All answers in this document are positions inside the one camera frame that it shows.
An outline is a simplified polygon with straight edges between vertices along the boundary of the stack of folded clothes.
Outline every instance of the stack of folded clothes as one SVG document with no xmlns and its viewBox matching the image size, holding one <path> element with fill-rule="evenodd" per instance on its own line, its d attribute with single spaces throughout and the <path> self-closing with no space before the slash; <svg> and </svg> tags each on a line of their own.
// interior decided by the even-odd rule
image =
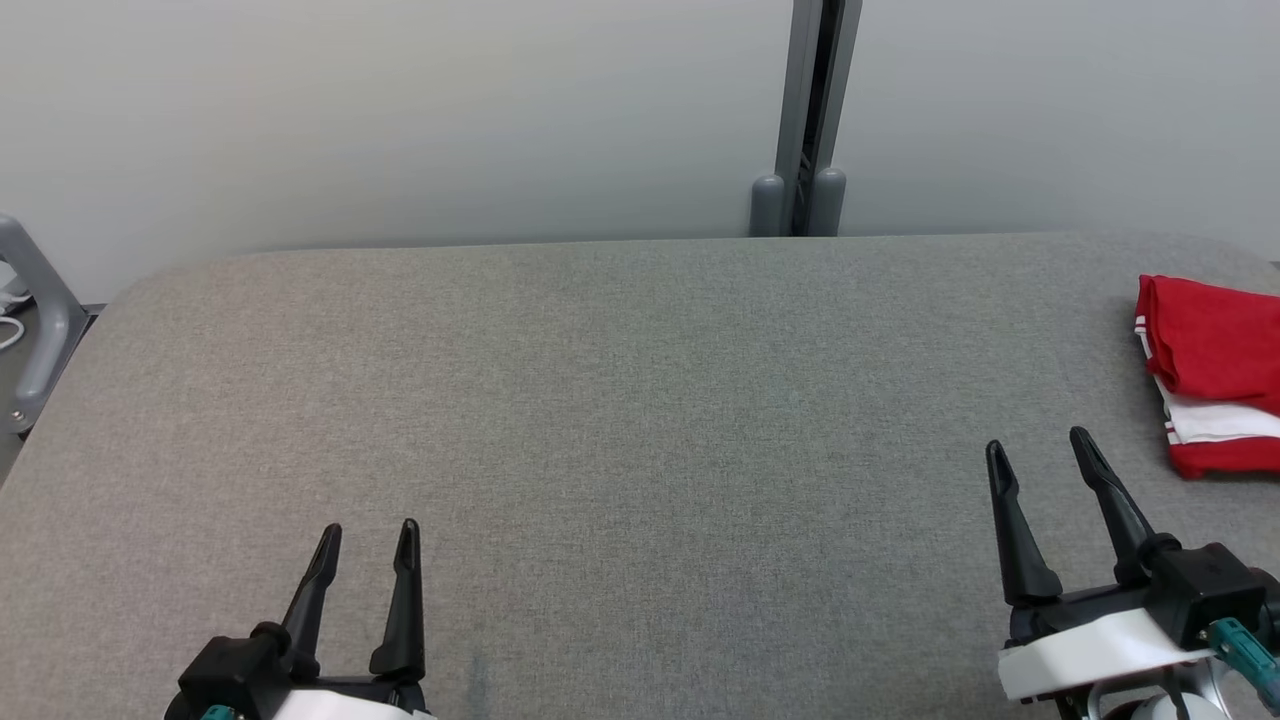
<svg viewBox="0 0 1280 720">
<path fill-rule="evenodd" d="M 1280 473 L 1280 297 L 1143 275 L 1135 332 L 1180 475 Z"/>
</svg>

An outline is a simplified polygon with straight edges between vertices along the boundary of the white partition panel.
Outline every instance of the white partition panel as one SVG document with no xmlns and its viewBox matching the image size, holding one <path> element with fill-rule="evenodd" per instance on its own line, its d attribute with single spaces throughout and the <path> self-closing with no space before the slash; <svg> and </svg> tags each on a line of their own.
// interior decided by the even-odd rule
<svg viewBox="0 0 1280 720">
<path fill-rule="evenodd" d="M 361 242 L 744 234 L 791 0 L 12 0 L 0 211 L 83 302 Z"/>
<path fill-rule="evenodd" d="M 844 234 L 1148 228 L 1280 259 L 1280 4 L 865 0 Z"/>
</svg>

